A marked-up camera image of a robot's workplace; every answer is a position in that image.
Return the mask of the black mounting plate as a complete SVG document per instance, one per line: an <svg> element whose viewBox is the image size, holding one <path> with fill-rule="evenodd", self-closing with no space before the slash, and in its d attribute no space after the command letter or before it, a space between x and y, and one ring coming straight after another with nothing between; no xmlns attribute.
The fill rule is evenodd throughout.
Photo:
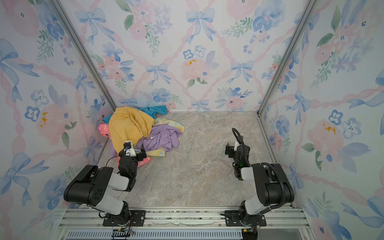
<svg viewBox="0 0 384 240"><path fill-rule="evenodd" d="M224 211L221 216L224 217L227 227L266 227L266 218L262 215L248 215L241 212L240 210L236 211Z"/></svg>
<svg viewBox="0 0 384 240"><path fill-rule="evenodd" d="M106 214L104 227L143 227L146 218L145 210L122 211L120 215Z"/></svg>

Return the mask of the aluminium corner post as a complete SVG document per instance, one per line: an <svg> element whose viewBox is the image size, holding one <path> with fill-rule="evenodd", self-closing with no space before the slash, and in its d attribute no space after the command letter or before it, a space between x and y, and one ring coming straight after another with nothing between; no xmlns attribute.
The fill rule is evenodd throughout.
<svg viewBox="0 0 384 240"><path fill-rule="evenodd" d="M76 29L74 28L74 25L72 24L71 20L69 19L68 14L64 10L63 5L60 3L60 1L48 1L48 4L50 5L53 12L58 17L60 23L63 25L64 30L69 34L71 41L73 41L74 46L81 57L81 60L84 62L85 66L90 71L92 77L94 78L94 81L96 82L101 93L106 98L106 101L110 105L112 111L115 111L116 104L112 99L111 94L107 89L107 86L101 79L97 71L96 65L93 63L90 54L88 53L84 44L82 43L81 38L77 33Z"/></svg>
<svg viewBox="0 0 384 240"><path fill-rule="evenodd" d="M288 63L291 60L291 57L296 50L296 47L298 45L298 41L300 40L301 36L304 34L304 29L307 27L308 22L310 18L313 15L313 12L316 8L318 1L316 0L310 0L307 2L306 7L304 8L303 14L301 18L299 19L299 23L297 24L297 27L295 28L295 31L292 35L292 38L287 45L287 49L283 54L282 61L276 71L276 74L273 76L270 86L267 89L266 95L263 98L262 104L260 105L257 114L258 118L261 118L264 112L267 109L268 102L270 98L272 97L276 86L278 85L280 81L280 77L283 75L283 72L288 65Z"/></svg>

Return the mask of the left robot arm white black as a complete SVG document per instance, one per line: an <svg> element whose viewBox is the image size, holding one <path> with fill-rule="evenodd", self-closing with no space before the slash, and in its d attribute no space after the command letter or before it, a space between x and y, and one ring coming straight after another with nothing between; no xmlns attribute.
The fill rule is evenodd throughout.
<svg viewBox="0 0 384 240"><path fill-rule="evenodd" d="M147 154L145 150L121 150L119 172L112 167L85 166L69 183L64 191L64 200L69 203L87 205L105 213L106 223L113 226L126 226L134 219L129 204L106 191L108 188L121 192L131 192L136 184L139 162Z"/></svg>

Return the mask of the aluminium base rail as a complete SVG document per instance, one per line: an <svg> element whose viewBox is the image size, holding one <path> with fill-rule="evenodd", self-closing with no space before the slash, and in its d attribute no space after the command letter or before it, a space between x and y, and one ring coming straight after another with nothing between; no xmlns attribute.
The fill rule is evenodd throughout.
<svg viewBox="0 0 384 240"><path fill-rule="evenodd" d="M145 210L143 227L104 227L102 214L68 209L55 240L313 240L300 208L285 205L265 214L266 227L227 227L221 214L236 207L134 208Z"/></svg>

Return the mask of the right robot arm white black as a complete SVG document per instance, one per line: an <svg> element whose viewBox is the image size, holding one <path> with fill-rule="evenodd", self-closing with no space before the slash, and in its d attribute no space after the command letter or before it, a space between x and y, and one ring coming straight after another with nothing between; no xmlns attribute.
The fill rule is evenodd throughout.
<svg viewBox="0 0 384 240"><path fill-rule="evenodd" d="M255 184L255 195L239 206L233 213L225 212L223 216L234 224L243 226L264 225L266 213L290 204L295 200L293 187L280 164L249 163L250 147L238 142L234 146L226 145L225 155L234 160L233 169L239 181Z"/></svg>

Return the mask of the pink patterned cloth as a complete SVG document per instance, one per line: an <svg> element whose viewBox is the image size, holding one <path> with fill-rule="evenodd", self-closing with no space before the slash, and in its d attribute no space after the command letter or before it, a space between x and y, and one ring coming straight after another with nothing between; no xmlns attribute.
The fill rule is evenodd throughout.
<svg viewBox="0 0 384 240"><path fill-rule="evenodd" d="M110 130L109 130L109 125L108 124L100 124L99 127L98 127L100 133L102 136L104 137L108 137L110 140L112 139L111 138L111 134L110 134ZM143 166L144 164L147 164L149 163L150 161L152 160L151 157L146 157L143 161L140 161L138 163L138 167L141 167Z"/></svg>

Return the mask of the teal cloth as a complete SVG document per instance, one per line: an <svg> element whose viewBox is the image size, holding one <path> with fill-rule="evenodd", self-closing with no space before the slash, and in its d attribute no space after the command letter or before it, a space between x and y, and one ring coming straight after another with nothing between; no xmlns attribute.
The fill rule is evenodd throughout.
<svg viewBox="0 0 384 240"><path fill-rule="evenodd" d="M156 114L167 115L168 110L166 106L156 107L120 107L115 110L112 115L108 115L102 118L105 124L109 125L152 125L155 122Z"/></svg>

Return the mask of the left aluminium corner post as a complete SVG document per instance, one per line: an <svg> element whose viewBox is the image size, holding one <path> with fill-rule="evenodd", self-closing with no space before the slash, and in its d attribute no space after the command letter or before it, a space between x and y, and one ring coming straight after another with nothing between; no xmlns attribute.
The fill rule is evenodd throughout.
<svg viewBox="0 0 384 240"><path fill-rule="evenodd" d="M115 111L116 104L112 99L111 94L107 89L107 86L101 79L97 71L96 65L93 63L90 54L88 53L84 44L82 43L81 38L77 33L76 29L74 28L74 25L72 24L71 20L69 19L68 14L64 10L63 5L60 3L60 1L48 1L48 4L50 5L53 12L58 17L60 23L63 25L64 30L69 34L71 41L73 41L74 46L81 57L81 60L84 62L85 66L90 71L92 77L94 78L94 81L96 82L101 93L106 98L106 101L110 105L112 111Z"/></svg>

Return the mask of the purple cloth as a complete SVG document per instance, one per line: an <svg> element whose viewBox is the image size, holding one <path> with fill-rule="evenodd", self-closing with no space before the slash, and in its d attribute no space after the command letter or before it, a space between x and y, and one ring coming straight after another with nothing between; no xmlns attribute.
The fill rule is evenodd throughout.
<svg viewBox="0 0 384 240"><path fill-rule="evenodd" d="M167 124L158 125L152 128L149 137L141 138L135 149L140 150L144 147L146 152L163 149L166 153L179 146L183 132Z"/></svg>

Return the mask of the pale yellow floral cloth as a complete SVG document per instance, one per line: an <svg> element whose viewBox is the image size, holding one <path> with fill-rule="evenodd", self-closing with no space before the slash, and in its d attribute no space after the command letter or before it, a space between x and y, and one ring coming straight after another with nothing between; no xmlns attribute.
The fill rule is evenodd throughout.
<svg viewBox="0 0 384 240"><path fill-rule="evenodd" d="M178 128L183 133L185 131L185 127L182 124L180 124L176 121L168 120L168 119L164 119L164 118L156 118L153 127L158 126L158 125L163 125L163 124L167 124L169 126ZM150 157L164 157L166 155L166 152L163 149L159 149L159 150L155 150L155 151L148 151L147 155Z"/></svg>

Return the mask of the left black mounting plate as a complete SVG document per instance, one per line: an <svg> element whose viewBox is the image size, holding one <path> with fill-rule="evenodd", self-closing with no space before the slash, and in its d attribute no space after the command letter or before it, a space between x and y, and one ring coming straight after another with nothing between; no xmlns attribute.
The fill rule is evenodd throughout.
<svg viewBox="0 0 384 240"><path fill-rule="evenodd" d="M143 227L146 218L145 210L122 211L120 215L106 214L104 227Z"/></svg>

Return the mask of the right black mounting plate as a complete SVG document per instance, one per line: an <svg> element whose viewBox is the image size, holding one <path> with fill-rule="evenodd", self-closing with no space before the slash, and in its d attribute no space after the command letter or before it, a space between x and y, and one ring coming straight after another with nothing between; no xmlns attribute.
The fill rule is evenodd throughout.
<svg viewBox="0 0 384 240"><path fill-rule="evenodd" d="M236 211L224 211L221 216L224 217L227 227L266 227L266 218L262 215L248 215L241 212L240 210Z"/></svg>

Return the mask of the right aluminium corner post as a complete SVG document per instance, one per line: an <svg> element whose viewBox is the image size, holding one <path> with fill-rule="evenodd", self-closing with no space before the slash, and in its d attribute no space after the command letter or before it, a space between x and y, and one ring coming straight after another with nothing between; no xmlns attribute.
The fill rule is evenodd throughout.
<svg viewBox="0 0 384 240"><path fill-rule="evenodd" d="M283 72L288 65L288 63L291 60L291 57L296 50L296 47L298 45L298 41L300 40L301 36L304 34L304 29L307 27L308 22L310 18L313 15L313 12L316 8L318 1L316 0L310 0L307 2L306 7L304 8L303 14L301 18L299 19L299 23L297 24L297 27L295 28L295 31L292 35L292 38L287 45L287 49L283 54L282 61L276 71L276 74L273 76L270 86L267 89L266 95L263 98L262 104L260 105L257 114L258 118L261 118L264 112L267 109L268 102L270 98L272 97L276 86L278 85L280 81L280 77L283 75Z"/></svg>

